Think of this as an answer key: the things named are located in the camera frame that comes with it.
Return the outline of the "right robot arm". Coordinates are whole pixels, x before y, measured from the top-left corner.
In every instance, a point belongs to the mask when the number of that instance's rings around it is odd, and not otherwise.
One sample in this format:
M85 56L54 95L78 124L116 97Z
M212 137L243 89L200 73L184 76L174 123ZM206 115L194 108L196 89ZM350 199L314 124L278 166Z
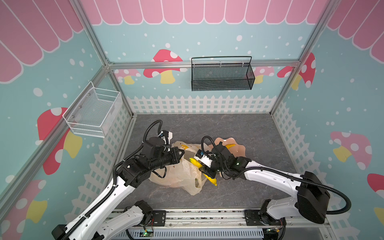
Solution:
M284 199L267 199L263 202L257 212L259 222L263 225L284 225L285 219L291 217L302 217L312 223L323 224L328 215L344 214L352 207L347 195L323 185L312 172L299 175L269 168L247 157L236 157L222 142L213 143L212 149L206 150L205 140L213 141L211 137L204 136L194 160L201 164L199 169L207 178L214 180L217 174L221 174L226 180L254 181L289 195Z

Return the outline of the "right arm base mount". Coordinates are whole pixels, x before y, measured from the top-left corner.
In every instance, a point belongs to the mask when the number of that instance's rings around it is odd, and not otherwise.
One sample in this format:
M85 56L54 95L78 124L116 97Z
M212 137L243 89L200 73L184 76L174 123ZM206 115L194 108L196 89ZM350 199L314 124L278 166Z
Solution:
M245 210L244 214L247 226L283 226L281 220L274 219L265 211L249 209Z

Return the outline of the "small yellow-green banana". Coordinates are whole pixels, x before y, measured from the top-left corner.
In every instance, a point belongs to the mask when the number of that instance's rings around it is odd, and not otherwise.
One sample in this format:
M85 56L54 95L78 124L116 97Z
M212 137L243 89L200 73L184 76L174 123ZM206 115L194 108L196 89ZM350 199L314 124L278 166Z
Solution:
M203 175L214 185L214 186L218 186L218 183L217 183L217 180L216 179L212 179L210 178L207 174L204 173L204 166L197 160L195 160L194 158L189 158L189 161L195 165L200 172L203 173Z

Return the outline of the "large yellow banana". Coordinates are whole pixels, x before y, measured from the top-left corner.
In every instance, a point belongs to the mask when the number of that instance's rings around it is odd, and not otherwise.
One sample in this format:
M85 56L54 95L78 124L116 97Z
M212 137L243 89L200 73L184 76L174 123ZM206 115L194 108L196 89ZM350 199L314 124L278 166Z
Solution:
M236 144L228 144L228 145L226 145L226 148L230 149L230 148L235 147L235 146L236 146Z

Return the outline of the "banana print plastic bag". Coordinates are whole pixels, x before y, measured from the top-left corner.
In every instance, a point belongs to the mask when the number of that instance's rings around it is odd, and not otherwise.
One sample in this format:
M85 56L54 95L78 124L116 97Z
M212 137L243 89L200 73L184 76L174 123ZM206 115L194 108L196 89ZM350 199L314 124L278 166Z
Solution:
M177 141L172 146L184 150L185 154L178 164L167 166L166 173L164 169L157 170L158 176L152 173L149 177L151 182L164 187L183 189L192 196L200 193L206 182L218 185L217 180L207 177L199 170L202 164L196 160L190 161L201 149L200 145Z

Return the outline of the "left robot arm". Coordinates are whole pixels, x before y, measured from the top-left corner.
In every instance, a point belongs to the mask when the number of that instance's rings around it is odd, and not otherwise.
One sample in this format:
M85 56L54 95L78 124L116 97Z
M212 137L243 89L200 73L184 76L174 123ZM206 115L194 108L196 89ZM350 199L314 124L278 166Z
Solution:
M141 145L113 167L113 177L100 195L73 221L57 225L52 231L56 240L110 240L137 225L145 226L153 209L138 201L126 212L108 220L108 216L129 194L157 170L178 164L184 150L172 147L172 134L162 130L163 122L154 121L145 131Z

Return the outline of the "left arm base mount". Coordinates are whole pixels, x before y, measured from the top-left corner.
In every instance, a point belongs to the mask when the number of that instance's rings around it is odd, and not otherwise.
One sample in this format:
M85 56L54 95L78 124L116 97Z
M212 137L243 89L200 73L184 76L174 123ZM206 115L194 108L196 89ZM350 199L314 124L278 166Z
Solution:
M155 210L146 214L143 218L145 227L164 227L167 212L164 210Z

